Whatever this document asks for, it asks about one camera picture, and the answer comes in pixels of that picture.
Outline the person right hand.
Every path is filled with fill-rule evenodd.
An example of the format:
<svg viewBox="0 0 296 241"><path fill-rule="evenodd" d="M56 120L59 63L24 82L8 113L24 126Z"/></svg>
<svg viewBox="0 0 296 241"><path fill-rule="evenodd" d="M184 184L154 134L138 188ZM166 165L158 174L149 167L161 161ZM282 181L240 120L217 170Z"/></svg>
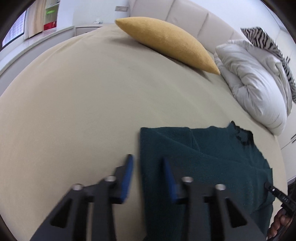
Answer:
<svg viewBox="0 0 296 241"><path fill-rule="evenodd" d="M286 215L286 211L282 208L280 209L274 217L273 223L267 232L267 239L275 237L281 226L287 226L291 222L291 218Z"/></svg>

